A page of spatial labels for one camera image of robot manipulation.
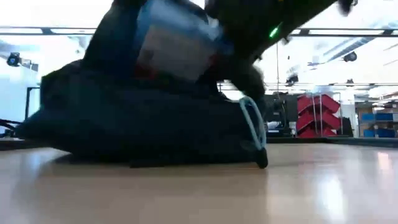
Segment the white wall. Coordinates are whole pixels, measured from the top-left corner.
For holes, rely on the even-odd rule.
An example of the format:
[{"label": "white wall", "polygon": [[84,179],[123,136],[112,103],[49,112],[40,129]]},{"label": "white wall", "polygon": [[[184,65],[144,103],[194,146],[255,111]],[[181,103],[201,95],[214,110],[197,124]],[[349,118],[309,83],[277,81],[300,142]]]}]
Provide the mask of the white wall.
[{"label": "white wall", "polygon": [[1,1],[0,26],[97,27],[112,0]]},{"label": "white wall", "polygon": [[358,138],[359,126],[355,112],[354,91],[349,91],[349,90],[342,91],[341,95],[335,94],[333,95],[333,98],[336,101],[340,101],[340,109],[337,112],[337,116],[342,115],[345,118],[349,118],[349,120],[351,121],[351,127],[353,129],[354,138]]},{"label": "white wall", "polygon": [[[25,117],[26,88],[36,86],[37,73],[23,67],[10,67],[0,59],[0,118],[23,121]],[[30,96],[30,115],[39,108],[39,91]]]}]

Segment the black object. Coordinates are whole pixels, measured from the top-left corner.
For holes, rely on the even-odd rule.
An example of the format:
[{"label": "black object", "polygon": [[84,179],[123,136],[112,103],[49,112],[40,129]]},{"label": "black object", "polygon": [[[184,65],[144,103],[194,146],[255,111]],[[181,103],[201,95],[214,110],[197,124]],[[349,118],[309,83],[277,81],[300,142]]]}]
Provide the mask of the black object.
[{"label": "black object", "polygon": [[[208,22],[203,9],[188,0],[172,0],[194,15]],[[111,9],[104,15],[90,45],[83,66],[109,73],[134,72],[135,58],[140,47],[134,47],[137,17],[145,1],[114,0]]]},{"label": "black object", "polygon": [[350,78],[349,80],[347,80],[346,82],[347,84],[354,84],[354,80],[352,78]]},{"label": "black object", "polygon": [[[254,62],[268,47],[288,37],[294,29],[334,2],[336,1],[212,0],[205,9],[226,27],[237,55]],[[349,13],[353,0],[339,0],[338,3],[345,15]],[[276,27],[277,33],[269,37]]]},{"label": "black object", "polygon": [[[369,147],[388,147],[391,150],[398,149],[398,139],[394,138],[347,138],[347,137],[330,137],[330,138],[267,138],[269,144],[345,144],[352,146],[369,146]],[[10,151],[15,149],[32,149],[37,147],[49,147],[48,144],[33,141],[0,141],[0,151]],[[251,162],[247,158],[235,158],[229,162]]]},{"label": "black object", "polygon": [[264,98],[270,110],[267,110],[266,121],[296,122],[299,115],[297,113],[297,97],[298,95],[273,94],[264,95]]},{"label": "black object", "polygon": [[349,118],[343,117],[343,127],[337,130],[337,135],[343,135],[347,137],[354,137],[353,127]]},{"label": "black object", "polygon": [[[120,79],[77,61],[44,76],[40,93],[41,107],[18,126],[19,138],[137,164],[257,161],[239,103],[194,83]],[[265,111],[265,101],[257,105]]]},{"label": "black object", "polygon": [[0,126],[3,126],[6,128],[4,133],[0,133],[0,138],[4,138],[4,137],[10,137],[13,138],[15,137],[15,126],[14,125],[18,125],[21,124],[21,122],[18,121],[10,121],[10,120],[6,120],[6,119],[0,119]]},{"label": "black object", "polygon": [[293,86],[298,81],[299,81],[299,76],[297,74],[293,74],[286,79],[286,84],[287,86]]},{"label": "black object", "polygon": [[343,60],[345,62],[355,62],[357,58],[358,58],[358,56],[356,55],[356,53],[355,52],[351,52],[348,55],[345,55],[343,57]]},{"label": "black object", "polygon": [[222,58],[211,66],[197,81],[217,91],[216,83],[229,80],[239,91],[254,100],[265,94],[264,76],[253,64],[236,57]]},{"label": "black object", "polygon": [[268,155],[266,149],[256,151],[256,163],[260,169],[264,169],[268,166]]},{"label": "black object", "polygon": [[19,67],[21,64],[22,59],[20,57],[20,53],[12,52],[10,56],[7,58],[7,64],[11,67]]}]

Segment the blue bin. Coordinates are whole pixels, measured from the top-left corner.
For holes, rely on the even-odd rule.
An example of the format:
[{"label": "blue bin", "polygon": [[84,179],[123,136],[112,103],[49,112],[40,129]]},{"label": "blue bin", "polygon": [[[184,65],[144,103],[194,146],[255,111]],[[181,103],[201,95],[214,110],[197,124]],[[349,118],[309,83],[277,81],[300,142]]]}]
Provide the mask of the blue bin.
[{"label": "blue bin", "polygon": [[374,121],[374,114],[362,114],[362,121]]},{"label": "blue bin", "polygon": [[377,134],[379,138],[394,138],[396,136],[396,132],[393,129],[378,129]]},{"label": "blue bin", "polygon": [[375,114],[376,121],[392,121],[392,113],[377,113]]},{"label": "blue bin", "polygon": [[363,136],[365,138],[374,138],[374,131],[373,130],[363,130]]}]

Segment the black fabric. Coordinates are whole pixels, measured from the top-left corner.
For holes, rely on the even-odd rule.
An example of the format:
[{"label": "black fabric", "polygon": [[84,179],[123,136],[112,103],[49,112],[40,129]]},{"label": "black fabric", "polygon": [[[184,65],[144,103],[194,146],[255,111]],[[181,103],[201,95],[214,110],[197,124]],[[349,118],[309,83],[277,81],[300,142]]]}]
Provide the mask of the black fabric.
[{"label": "black fabric", "polygon": [[134,51],[139,7],[113,5],[101,20],[86,50],[83,66],[92,70],[133,73],[138,52]]},{"label": "black fabric", "polygon": [[337,130],[337,135],[354,137],[353,127],[351,126],[351,120],[349,118],[343,117],[343,127]]},{"label": "black fabric", "polygon": [[[74,154],[134,159],[248,158],[254,150],[241,145],[252,139],[239,104],[200,85],[122,80],[79,61],[47,75],[42,85],[42,107],[17,128],[21,138]],[[250,107],[249,113],[258,127]]]},{"label": "black fabric", "polygon": [[197,81],[198,84],[207,85],[213,91],[217,90],[217,82],[229,80],[246,96],[255,100],[264,96],[264,77],[252,64],[235,57],[221,57]]}]

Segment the ceiling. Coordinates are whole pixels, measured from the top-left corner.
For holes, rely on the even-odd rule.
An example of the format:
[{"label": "ceiling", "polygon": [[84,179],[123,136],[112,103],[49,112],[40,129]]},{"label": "ceiling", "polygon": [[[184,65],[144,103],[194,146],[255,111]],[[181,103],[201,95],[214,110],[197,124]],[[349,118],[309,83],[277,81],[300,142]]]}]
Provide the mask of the ceiling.
[{"label": "ceiling", "polygon": [[[203,7],[205,0],[191,0]],[[0,7],[0,26],[34,27],[96,27],[109,9],[112,0],[17,0],[6,1]],[[398,29],[396,0],[359,0],[348,17],[338,13],[332,5],[302,28],[331,29]],[[324,30],[333,34],[335,30]],[[373,34],[375,31],[340,31],[355,34]],[[0,36],[0,56],[21,52],[40,65],[40,73],[48,73],[68,62],[82,58],[90,36]],[[343,56],[355,51],[358,59],[344,62]],[[317,85],[345,83],[352,78],[355,83],[398,83],[398,38],[369,37],[293,37],[287,45],[279,43],[267,49],[256,65],[264,72],[269,86],[284,83],[296,73],[300,83],[293,90],[314,89]],[[379,97],[398,90],[369,86],[358,95]]]}]

